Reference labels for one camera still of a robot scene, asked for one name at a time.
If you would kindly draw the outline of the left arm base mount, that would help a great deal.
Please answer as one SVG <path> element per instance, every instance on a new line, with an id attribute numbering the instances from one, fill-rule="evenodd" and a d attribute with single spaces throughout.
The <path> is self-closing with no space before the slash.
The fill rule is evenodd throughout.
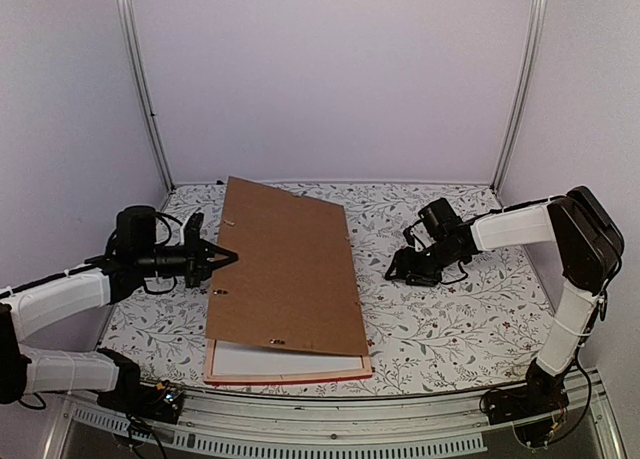
<path id="1" fill-rule="evenodd" d="M 110 392 L 100 392 L 97 404 L 103 408 L 149 419 L 176 424 L 184 405 L 184 390 L 168 380 L 153 385 L 122 386 Z"/>

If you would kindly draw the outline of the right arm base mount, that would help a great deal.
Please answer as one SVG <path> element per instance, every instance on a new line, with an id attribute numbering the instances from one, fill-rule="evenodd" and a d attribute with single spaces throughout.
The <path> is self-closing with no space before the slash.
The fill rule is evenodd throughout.
<path id="1" fill-rule="evenodd" d="M 544 388 L 533 383 L 512 388 L 491 388 L 479 401 L 490 425 L 509 423 L 518 442 L 530 449 L 548 446 L 565 424 L 569 398 L 563 383 Z"/>

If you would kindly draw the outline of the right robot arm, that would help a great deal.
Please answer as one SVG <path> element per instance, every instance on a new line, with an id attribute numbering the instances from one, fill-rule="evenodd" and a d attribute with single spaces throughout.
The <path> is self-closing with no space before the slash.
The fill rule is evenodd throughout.
<path id="1" fill-rule="evenodd" d="M 529 367 L 530 383 L 518 391 L 516 400 L 524 414 L 539 414 L 556 396 L 550 379 L 566 374 L 594 321 L 606 316 L 607 289 L 622 268 L 625 248 L 619 228 L 586 186 L 467 220 L 441 198 L 423 207 L 417 222 L 431 243 L 425 245 L 411 227 L 405 228 L 406 245 L 395 252 L 386 280 L 435 287 L 443 284 L 445 268 L 464 267 L 480 253 L 537 243 L 556 245 L 564 278 L 561 299 L 549 335 Z"/>

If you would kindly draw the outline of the wooden picture frame red edge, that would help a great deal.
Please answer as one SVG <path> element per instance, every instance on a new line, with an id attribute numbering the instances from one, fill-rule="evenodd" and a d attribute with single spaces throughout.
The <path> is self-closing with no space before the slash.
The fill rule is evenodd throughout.
<path id="1" fill-rule="evenodd" d="M 213 375 L 211 372 L 212 350 L 216 340 L 210 340 L 206 348 L 206 360 L 203 380 L 211 385 L 291 385 L 340 382 L 368 379 L 373 375 L 371 359 L 368 356 L 356 356 L 363 359 L 364 366 L 359 370 L 333 372 L 329 374 L 290 374 L 290 375 Z"/>

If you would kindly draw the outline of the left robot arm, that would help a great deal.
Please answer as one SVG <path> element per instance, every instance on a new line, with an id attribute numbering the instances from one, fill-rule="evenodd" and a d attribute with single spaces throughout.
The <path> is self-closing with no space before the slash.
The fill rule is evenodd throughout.
<path id="1" fill-rule="evenodd" d="M 235 252 L 200 236 L 204 216 L 179 222 L 180 239 L 158 240 L 157 226 L 176 218 L 147 205 L 120 211 L 105 251 L 81 265 L 1 291 L 1 402 L 22 402 L 43 392 L 86 390 L 104 408 L 140 417 L 177 410 L 168 381 L 141 382 L 140 367 L 110 349 L 89 353 L 48 351 L 25 345 L 34 333 L 90 309 L 117 304 L 149 278 L 197 288 L 220 268 L 238 260 Z"/>

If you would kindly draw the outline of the brown backing board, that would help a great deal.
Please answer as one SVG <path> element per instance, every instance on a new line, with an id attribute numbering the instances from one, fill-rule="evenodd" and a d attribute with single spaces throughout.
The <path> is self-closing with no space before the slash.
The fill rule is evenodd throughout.
<path id="1" fill-rule="evenodd" d="M 217 241 L 238 260 L 212 276 L 207 338 L 367 355 L 343 206 L 232 177 Z"/>

